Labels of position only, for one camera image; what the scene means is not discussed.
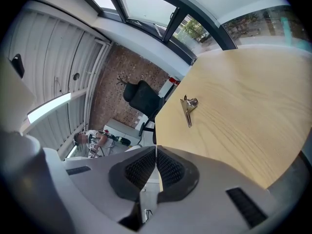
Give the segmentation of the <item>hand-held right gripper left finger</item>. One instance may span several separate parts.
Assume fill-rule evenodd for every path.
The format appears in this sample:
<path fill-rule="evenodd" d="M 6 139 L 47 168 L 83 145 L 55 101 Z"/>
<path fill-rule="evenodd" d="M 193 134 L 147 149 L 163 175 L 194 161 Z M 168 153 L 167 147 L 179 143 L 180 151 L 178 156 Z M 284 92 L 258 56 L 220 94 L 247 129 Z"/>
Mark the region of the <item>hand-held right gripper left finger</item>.
<path fill-rule="evenodd" d="M 53 187 L 61 200 L 58 233 L 153 234 L 152 216 L 142 220 L 140 192 L 155 168 L 155 148 L 61 161 L 53 149 L 44 149 Z"/>

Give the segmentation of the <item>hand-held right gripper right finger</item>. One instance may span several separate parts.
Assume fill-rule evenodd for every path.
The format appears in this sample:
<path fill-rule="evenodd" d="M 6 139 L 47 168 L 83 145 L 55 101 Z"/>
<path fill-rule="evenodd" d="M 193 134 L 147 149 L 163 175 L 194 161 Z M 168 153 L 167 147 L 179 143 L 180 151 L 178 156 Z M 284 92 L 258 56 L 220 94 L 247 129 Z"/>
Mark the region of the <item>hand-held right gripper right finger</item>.
<path fill-rule="evenodd" d="M 146 234 L 269 234 L 280 224 L 275 198 L 224 162 L 157 147 L 163 191 Z"/>

